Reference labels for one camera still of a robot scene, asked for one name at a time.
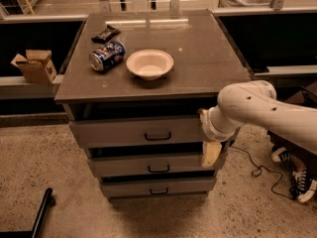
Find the soda can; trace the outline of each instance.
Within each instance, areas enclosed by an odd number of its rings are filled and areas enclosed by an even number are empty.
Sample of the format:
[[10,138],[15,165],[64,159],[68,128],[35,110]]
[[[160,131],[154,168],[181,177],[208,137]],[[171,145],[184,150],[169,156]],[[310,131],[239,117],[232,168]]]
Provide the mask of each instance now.
[[92,52],[89,55],[89,61],[94,70],[103,72],[119,63],[125,53],[126,50],[122,43],[111,41]]

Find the black handle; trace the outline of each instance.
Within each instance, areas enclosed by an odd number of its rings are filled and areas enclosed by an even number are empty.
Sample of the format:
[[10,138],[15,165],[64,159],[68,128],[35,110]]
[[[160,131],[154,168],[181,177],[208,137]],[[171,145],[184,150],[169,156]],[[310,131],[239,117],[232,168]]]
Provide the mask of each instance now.
[[167,172],[169,172],[169,165],[167,165],[166,170],[163,170],[163,171],[154,171],[154,170],[151,169],[150,166],[148,166],[148,171],[150,173],[167,173]]
[[150,188],[151,195],[163,195],[163,194],[167,194],[167,193],[168,193],[168,187],[163,192],[153,192],[152,189]]
[[163,140],[168,140],[170,138],[171,138],[170,132],[168,132],[166,136],[162,136],[162,137],[151,137],[151,136],[148,136],[148,133],[145,133],[145,139],[148,141],[163,141]]

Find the cardboard box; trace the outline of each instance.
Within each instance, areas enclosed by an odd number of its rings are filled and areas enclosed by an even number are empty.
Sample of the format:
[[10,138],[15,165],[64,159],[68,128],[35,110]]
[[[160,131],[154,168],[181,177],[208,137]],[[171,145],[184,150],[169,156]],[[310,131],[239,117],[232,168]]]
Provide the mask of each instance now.
[[29,83],[53,83],[56,69],[51,51],[26,50],[27,57],[17,54],[11,64],[17,67]]

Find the cord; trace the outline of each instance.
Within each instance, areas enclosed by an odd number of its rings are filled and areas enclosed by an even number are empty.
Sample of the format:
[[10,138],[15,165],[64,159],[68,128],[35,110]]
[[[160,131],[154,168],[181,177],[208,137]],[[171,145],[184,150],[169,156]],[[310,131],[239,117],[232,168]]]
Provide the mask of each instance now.
[[254,160],[252,159],[251,154],[249,152],[247,152],[246,150],[244,150],[244,149],[241,149],[239,147],[233,147],[233,146],[231,146],[230,148],[232,148],[234,150],[236,149],[236,150],[239,150],[241,152],[244,152],[245,154],[247,154],[249,156],[249,160],[250,160],[251,164],[254,167],[256,167],[256,169],[251,172],[251,175],[254,176],[255,178],[259,177],[263,173],[263,170],[266,170],[267,172],[272,173],[272,174],[279,175],[279,179],[270,188],[271,192],[273,192],[274,194],[286,197],[287,199],[290,199],[290,200],[296,199],[296,196],[293,193],[291,193],[292,197],[289,197],[289,196],[287,196],[285,194],[279,193],[279,192],[274,190],[274,188],[280,183],[280,181],[283,178],[283,174],[282,173],[276,172],[276,171],[272,171],[272,170],[268,169],[267,167],[265,167],[263,165],[258,166],[257,164],[255,164]]

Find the shoe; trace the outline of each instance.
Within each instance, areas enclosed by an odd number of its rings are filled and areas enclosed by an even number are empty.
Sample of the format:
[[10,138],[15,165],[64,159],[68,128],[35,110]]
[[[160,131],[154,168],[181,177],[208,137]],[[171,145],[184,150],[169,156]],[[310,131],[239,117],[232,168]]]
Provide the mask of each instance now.
[[287,162],[291,161],[291,154],[289,154],[284,147],[273,147],[273,153],[271,154],[270,158],[274,163]]
[[307,202],[315,195],[317,181],[309,176],[307,170],[293,172],[293,177],[295,185],[289,191],[297,201]]

